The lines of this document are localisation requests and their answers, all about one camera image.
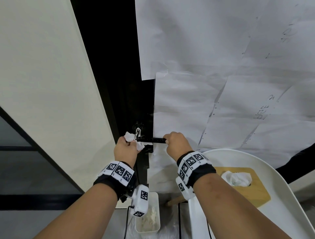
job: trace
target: black cable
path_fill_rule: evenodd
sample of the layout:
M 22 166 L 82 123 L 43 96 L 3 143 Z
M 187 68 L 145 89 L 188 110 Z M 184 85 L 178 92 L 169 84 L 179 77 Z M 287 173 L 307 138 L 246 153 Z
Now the black cable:
M 127 221 L 126 221 L 125 236 L 123 237 L 123 239 L 126 239 L 127 226 L 128 226 L 128 215 L 129 215 L 129 209 L 130 209 L 130 208 L 135 208 L 135 207 L 134 207 L 134 206 L 128 206 L 128 209 L 127 209 Z
M 178 204 L 178 226 L 179 226 L 179 239 L 181 239 L 181 226 L 180 226 L 180 203 Z
M 211 233 L 210 233 L 210 228 L 209 228 L 209 223 L 208 223 L 208 220 L 207 220 L 207 226 L 208 226 L 208 232 L 209 232 L 210 239 L 212 239 L 212 237 L 211 237 Z

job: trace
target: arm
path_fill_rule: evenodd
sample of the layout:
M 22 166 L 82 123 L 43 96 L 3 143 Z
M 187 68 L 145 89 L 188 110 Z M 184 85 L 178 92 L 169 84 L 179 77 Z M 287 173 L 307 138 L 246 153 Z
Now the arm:
M 164 138 L 175 161 L 192 150 L 181 133 L 171 132 Z M 218 174 L 200 177 L 193 189 L 216 239 L 291 239 Z
M 114 149 L 116 161 L 124 161 L 133 168 L 137 153 L 136 142 L 127 143 L 124 137 L 119 138 Z M 102 238 L 116 204 L 117 194 L 111 187 L 95 184 L 35 239 Z

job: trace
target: white tissue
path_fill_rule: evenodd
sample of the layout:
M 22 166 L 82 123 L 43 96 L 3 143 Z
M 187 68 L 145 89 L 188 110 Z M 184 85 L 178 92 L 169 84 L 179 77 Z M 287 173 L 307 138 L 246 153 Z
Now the white tissue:
M 226 171 L 221 177 L 231 186 L 247 187 L 252 182 L 252 177 L 247 172 L 232 173 L 231 171 Z
M 141 221 L 141 231 L 155 231 L 155 218 L 157 212 L 154 207 L 149 207 L 146 215 L 142 217 Z
M 136 141 L 135 140 L 135 134 L 130 134 L 129 132 L 126 132 L 124 137 L 125 137 L 127 142 Z M 140 150 L 143 150 L 143 148 L 144 148 L 143 142 L 137 142 L 137 150 L 140 151 Z

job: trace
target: white bin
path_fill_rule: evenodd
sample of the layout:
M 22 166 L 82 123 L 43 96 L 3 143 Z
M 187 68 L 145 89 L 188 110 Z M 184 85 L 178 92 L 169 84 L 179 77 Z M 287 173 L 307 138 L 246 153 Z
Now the white bin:
M 158 194 L 156 192 L 150 192 L 148 199 L 149 199 L 149 208 L 154 207 L 157 212 L 156 218 L 155 218 L 156 224 L 152 231 L 144 232 L 141 227 L 142 218 L 136 218 L 136 231 L 141 235 L 141 237 L 154 235 L 158 232 L 158 230 L 160 230 L 160 227 L 161 227 Z

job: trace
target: wooden board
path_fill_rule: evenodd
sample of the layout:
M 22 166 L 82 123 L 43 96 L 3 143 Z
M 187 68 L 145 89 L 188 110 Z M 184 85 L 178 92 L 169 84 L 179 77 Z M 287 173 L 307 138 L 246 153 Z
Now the wooden board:
M 239 167 L 214 167 L 217 174 L 220 176 L 226 172 L 247 172 L 252 177 L 252 183 L 248 187 L 233 186 L 240 194 L 242 194 L 247 200 L 249 200 L 255 207 L 260 207 L 266 202 L 271 200 L 269 193 L 262 184 L 261 180 L 251 168 L 239 168 Z

